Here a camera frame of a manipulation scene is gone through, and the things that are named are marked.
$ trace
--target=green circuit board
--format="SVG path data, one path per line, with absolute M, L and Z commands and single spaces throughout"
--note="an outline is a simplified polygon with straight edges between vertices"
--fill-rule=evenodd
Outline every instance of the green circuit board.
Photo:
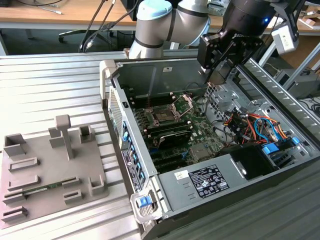
M 179 98 L 174 103 L 174 106 L 179 114 L 183 114 L 190 108 L 188 102 L 183 98 Z M 192 106 L 193 108 L 179 119 L 172 114 L 170 104 L 154 106 L 152 108 L 133 109 L 134 117 L 152 161 L 160 172 L 166 172 L 166 169 L 172 170 L 169 166 L 173 163 L 174 166 L 180 168 L 214 158 L 224 147 L 218 135 L 213 131 L 210 122 L 202 114 L 200 105 L 192 101 Z M 187 121 L 190 121 L 192 125 L 190 138 L 183 144 L 177 144 L 177 146 L 168 149 L 157 149 L 157 145 L 150 141 L 144 132 L 146 127 L 156 129 L 159 126 L 170 126 L 173 123 Z

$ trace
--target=blue latch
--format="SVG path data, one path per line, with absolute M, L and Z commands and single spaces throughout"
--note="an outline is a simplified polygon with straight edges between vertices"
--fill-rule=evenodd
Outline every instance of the blue latch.
M 143 172 L 140 172 L 140 179 L 141 179 L 141 181 L 145 179 L 145 175 Z
M 129 137 L 129 133 L 126 131 L 126 132 L 124 132 L 124 134 L 123 134 L 122 140 L 123 140 L 124 142 L 126 142 L 126 141 L 128 140 L 128 137 Z
M 274 143 L 269 143 L 267 145 L 264 145 L 263 151 L 266 154 L 272 154 L 272 153 L 274 153 L 276 151 L 279 151 L 279 148 Z
M 292 138 L 292 142 L 293 142 L 295 145 L 298 145 L 298 144 L 300 143 L 300 140 L 299 140 L 296 136 L 294 136 L 294 137 Z
M 135 154 L 133 154 L 133 163 L 134 163 L 134 164 L 137 164 L 137 162 L 138 162 L 138 156 L 137 156 L 137 154 L 135 153 Z
M 138 203 L 139 208 L 143 208 L 145 206 L 151 205 L 152 199 L 150 196 L 143 196 L 143 197 L 138 198 L 136 200 L 136 202 Z
M 140 162 L 138 162 L 138 163 L 136 164 L 136 169 L 137 169 L 137 172 L 139 173 L 139 170 L 141 169 Z

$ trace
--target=blue cable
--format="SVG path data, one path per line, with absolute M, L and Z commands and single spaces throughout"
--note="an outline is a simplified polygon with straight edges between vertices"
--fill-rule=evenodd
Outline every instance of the blue cable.
M 181 153 L 182 159 L 185 159 L 188 153 L 189 153 L 189 149 L 187 151 Z
M 279 133 L 277 133 L 274 125 L 272 124 L 272 122 L 271 122 L 269 119 L 266 119 L 266 118 L 264 118 L 264 117 L 260 117 L 260 118 L 258 118 L 257 120 L 255 120 L 255 122 L 254 122 L 254 130 L 255 130 L 256 134 L 258 134 L 260 137 L 264 138 L 264 139 L 266 140 L 266 142 L 269 143 L 268 138 L 265 137 L 264 135 L 260 134 L 260 132 L 259 132 L 258 129 L 257 129 L 257 124 L 258 124 L 258 120 L 259 120 L 259 119 L 265 120 L 267 123 L 270 124 L 270 126 L 271 126 L 271 128 L 272 128 L 272 130 L 273 130 L 273 133 L 275 134 L 275 136 L 276 136 L 276 138 L 277 138 L 278 140 L 282 140 L 282 139 L 283 139 L 282 136 L 281 136 Z

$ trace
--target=power supply label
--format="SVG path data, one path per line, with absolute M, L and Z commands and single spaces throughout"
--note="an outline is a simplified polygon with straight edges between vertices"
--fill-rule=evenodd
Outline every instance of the power supply label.
M 189 172 L 200 198 L 206 198 L 229 188 L 217 165 L 207 166 L 197 171 Z

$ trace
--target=blue drive bracket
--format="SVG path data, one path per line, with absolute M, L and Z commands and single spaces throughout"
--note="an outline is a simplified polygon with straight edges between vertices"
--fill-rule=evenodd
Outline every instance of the blue drive bracket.
M 279 148 L 274 143 L 269 143 L 269 144 L 264 145 L 262 150 L 265 152 L 265 154 L 269 155 L 269 154 L 272 154 L 274 152 L 279 151 Z
M 300 140 L 299 140 L 296 136 L 294 136 L 294 137 L 292 138 L 292 142 L 293 142 L 295 145 L 298 145 L 298 144 L 300 143 Z

